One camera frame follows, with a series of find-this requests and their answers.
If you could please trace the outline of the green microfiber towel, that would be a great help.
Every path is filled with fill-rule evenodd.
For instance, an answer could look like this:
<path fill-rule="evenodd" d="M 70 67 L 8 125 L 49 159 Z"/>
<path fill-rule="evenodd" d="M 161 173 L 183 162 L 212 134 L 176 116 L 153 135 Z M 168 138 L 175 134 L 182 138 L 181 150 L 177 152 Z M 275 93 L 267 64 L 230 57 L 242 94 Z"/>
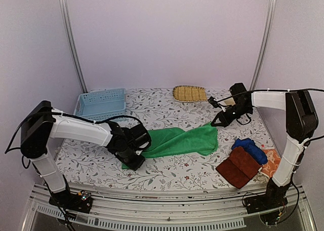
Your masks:
<path fill-rule="evenodd" d="M 181 128 L 164 128 L 148 131 L 151 146 L 141 153 L 144 163 L 156 158 L 197 153 L 208 156 L 218 149 L 218 129 L 207 123 L 184 131 Z"/>

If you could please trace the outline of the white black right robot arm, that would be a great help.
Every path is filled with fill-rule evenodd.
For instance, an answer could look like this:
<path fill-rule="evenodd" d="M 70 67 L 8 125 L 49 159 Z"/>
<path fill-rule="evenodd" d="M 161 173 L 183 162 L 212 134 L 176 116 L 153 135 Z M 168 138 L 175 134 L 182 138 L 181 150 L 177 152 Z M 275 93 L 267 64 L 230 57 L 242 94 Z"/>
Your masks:
<path fill-rule="evenodd" d="M 285 112 L 287 138 L 281 161 L 267 183 L 266 193 L 257 198 L 267 209 L 272 209 L 284 201 L 305 149 L 315 140 L 313 134 L 318 127 L 318 116 L 310 95 L 311 90 L 246 91 L 240 84 L 235 84 L 231 92 L 234 105 L 222 105 L 222 100 L 214 97 L 208 99 L 209 104 L 221 109 L 211 123 L 213 127 L 227 127 L 233 120 L 251 112 L 253 108 L 270 108 Z"/>

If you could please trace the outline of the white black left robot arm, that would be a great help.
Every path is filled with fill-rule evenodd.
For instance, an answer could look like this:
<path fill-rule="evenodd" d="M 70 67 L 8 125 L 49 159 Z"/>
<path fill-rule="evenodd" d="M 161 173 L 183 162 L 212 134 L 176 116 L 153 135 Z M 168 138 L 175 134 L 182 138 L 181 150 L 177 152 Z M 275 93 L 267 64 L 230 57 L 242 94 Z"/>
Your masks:
<path fill-rule="evenodd" d="M 137 170 L 144 163 L 141 153 L 151 146 L 151 137 L 139 119 L 131 128 L 121 127 L 116 119 L 119 116 L 88 120 L 57 110 L 44 100 L 22 121 L 21 153 L 31 160 L 63 207 L 72 207 L 75 196 L 67 190 L 68 184 L 49 154 L 48 140 L 71 139 L 105 147 L 129 169 Z"/>

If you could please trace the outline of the cream cylindrical cup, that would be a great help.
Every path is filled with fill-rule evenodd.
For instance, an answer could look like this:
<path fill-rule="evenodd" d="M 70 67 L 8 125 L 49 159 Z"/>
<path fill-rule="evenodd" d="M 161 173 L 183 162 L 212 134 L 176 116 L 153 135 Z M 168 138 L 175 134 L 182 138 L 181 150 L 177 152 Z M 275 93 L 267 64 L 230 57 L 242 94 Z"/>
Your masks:
<path fill-rule="evenodd" d="M 224 106 L 233 106 L 233 105 L 235 105 L 236 103 L 235 103 L 235 101 L 234 101 L 233 98 L 228 98 L 228 99 L 224 100 L 222 104 L 223 104 Z"/>

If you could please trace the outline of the blue rolled towel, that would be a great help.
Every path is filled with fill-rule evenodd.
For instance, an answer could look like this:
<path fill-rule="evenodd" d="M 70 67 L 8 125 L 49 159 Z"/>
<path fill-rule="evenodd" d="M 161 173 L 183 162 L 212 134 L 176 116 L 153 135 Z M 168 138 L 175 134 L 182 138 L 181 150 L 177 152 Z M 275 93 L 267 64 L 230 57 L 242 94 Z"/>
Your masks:
<path fill-rule="evenodd" d="M 234 150 L 237 147 L 242 147 L 259 165 L 265 165 L 268 163 L 266 154 L 252 139 L 236 139 L 231 149 Z"/>

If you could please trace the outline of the woven bamboo tray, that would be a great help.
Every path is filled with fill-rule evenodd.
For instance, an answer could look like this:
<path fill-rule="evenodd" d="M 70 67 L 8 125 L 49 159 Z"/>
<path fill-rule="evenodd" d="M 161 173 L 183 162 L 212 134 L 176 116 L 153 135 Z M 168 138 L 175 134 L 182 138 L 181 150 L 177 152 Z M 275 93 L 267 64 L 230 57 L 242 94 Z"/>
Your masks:
<path fill-rule="evenodd" d="M 173 88 L 173 97 L 179 102 L 207 101 L 205 88 L 198 86 L 176 86 Z"/>

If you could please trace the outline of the brown folded towel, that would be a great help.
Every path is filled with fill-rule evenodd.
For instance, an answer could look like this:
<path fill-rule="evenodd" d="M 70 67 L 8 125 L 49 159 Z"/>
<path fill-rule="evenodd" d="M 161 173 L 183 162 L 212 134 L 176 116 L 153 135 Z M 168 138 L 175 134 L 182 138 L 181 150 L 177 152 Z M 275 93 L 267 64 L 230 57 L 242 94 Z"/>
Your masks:
<path fill-rule="evenodd" d="M 216 167 L 217 172 L 237 189 L 244 187 L 260 169 L 261 165 L 241 146 L 234 148 L 229 157 Z"/>

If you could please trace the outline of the orange patterned towel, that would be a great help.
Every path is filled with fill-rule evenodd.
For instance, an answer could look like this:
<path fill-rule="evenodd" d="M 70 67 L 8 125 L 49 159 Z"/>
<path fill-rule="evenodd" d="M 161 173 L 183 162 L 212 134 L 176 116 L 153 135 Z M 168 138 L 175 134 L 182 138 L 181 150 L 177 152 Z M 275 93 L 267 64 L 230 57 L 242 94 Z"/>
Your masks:
<path fill-rule="evenodd" d="M 268 178 L 272 178 L 278 166 L 281 158 L 275 149 L 262 149 L 266 154 L 267 163 L 262 166 L 261 173 Z"/>

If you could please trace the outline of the light blue plastic basket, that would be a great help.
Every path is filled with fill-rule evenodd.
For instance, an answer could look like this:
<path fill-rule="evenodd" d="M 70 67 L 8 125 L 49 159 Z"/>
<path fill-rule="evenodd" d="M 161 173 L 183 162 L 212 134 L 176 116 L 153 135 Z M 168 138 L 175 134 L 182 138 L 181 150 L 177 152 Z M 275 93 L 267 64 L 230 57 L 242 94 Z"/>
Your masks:
<path fill-rule="evenodd" d="M 102 121 L 124 115 L 125 112 L 126 90 L 115 88 L 80 94 L 73 114 L 88 120 Z"/>

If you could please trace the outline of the aluminium front rail base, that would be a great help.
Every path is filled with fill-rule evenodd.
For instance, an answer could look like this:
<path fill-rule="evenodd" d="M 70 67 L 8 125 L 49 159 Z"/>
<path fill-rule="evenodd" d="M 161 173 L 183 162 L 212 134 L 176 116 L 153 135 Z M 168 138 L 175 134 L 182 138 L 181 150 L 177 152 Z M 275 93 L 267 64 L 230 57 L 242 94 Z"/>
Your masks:
<path fill-rule="evenodd" d="M 276 209 L 248 213 L 244 198 L 261 195 L 265 185 L 243 189 L 148 191 L 71 183 L 72 192 L 89 191 L 90 212 L 74 212 L 74 230 L 317 230 L 301 186 L 287 192 L 279 224 L 263 223 Z"/>

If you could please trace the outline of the right aluminium frame post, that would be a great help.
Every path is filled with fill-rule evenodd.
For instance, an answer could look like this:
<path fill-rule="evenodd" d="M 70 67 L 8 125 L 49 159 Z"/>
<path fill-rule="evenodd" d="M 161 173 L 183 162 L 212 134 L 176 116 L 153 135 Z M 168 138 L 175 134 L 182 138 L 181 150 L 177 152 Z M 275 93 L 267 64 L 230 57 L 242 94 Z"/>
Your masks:
<path fill-rule="evenodd" d="M 265 58 L 265 54 L 266 54 L 266 50 L 267 50 L 267 45 L 269 42 L 270 33 L 271 33 L 271 29 L 272 29 L 272 24 L 273 24 L 273 20 L 274 20 L 276 1 L 277 0 L 268 0 L 268 7 L 267 7 L 263 36 L 261 39 L 261 46 L 260 46 L 259 54 L 257 57 L 252 81 L 250 84 L 250 90 L 256 89 L 257 83 L 258 83 L 258 80 L 259 80 L 259 77 L 261 74 L 261 70 L 262 70 L 262 66 L 263 66 L 263 62 L 264 62 L 264 58 Z"/>

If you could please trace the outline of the aluminium frame post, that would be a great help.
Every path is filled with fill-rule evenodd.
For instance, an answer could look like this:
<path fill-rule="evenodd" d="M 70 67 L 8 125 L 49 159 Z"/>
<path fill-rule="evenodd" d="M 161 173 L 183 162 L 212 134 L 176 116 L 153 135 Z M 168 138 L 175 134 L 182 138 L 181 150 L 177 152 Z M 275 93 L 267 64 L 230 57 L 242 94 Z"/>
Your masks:
<path fill-rule="evenodd" d="M 266 54 L 266 50 L 267 50 L 267 45 L 269 42 L 270 33 L 271 33 L 271 29 L 272 29 L 272 24 L 273 24 L 273 20 L 274 20 L 276 1 L 277 0 L 268 0 L 268 7 L 267 7 L 263 36 L 261 39 L 261 46 L 260 46 L 259 54 L 257 57 L 252 81 L 250 84 L 250 90 L 256 89 L 257 83 L 258 83 L 258 80 L 259 80 L 259 77 L 261 74 L 261 70 L 262 70 L 262 66 L 263 66 L 263 62 L 264 62 L 264 58 L 265 58 L 265 54 Z"/>
<path fill-rule="evenodd" d="M 88 91 L 88 88 L 86 86 L 86 81 L 85 81 L 85 78 L 84 78 L 84 75 L 82 72 L 82 68 L 81 68 L 78 53 L 77 53 L 77 48 L 75 45 L 75 40 L 74 40 L 74 36 L 73 36 L 73 31 L 72 31 L 72 24 L 71 24 L 70 15 L 69 15 L 69 9 L 68 9 L 68 2 L 67 2 L 67 0 L 59 0 L 59 4 L 60 4 L 63 24 L 65 27 L 67 41 L 69 44 L 69 49 L 71 52 L 71 56 L 72 56 L 76 76 L 78 79 L 78 83 L 80 85 L 82 92 L 86 93 Z"/>

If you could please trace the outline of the left aluminium frame post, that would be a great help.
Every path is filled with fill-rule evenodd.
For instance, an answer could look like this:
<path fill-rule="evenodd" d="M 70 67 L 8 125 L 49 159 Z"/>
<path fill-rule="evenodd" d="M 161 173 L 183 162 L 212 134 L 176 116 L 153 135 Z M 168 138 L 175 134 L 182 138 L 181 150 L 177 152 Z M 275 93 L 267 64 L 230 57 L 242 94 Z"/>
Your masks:
<path fill-rule="evenodd" d="M 82 68 L 81 68 L 78 53 L 77 53 L 77 48 L 75 45 L 75 40 L 74 40 L 74 36 L 73 36 L 73 31 L 72 31 L 72 24 L 71 24 L 70 15 L 69 15 L 69 9 L 68 9 L 68 2 L 67 2 L 67 0 L 59 0 L 59 4 L 60 4 L 63 24 L 65 27 L 67 41 L 69 44 L 69 49 L 71 52 L 71 56 L 72 56 L 76 76 L 78 79 L 78 83 L 80 85 L 82 92 L 86 93 L 88 91 L 88 88 L 86 86 L 86 81 L 85 81 L 85 78 L 84 78 L 84 75 L 82 72 Z"/>

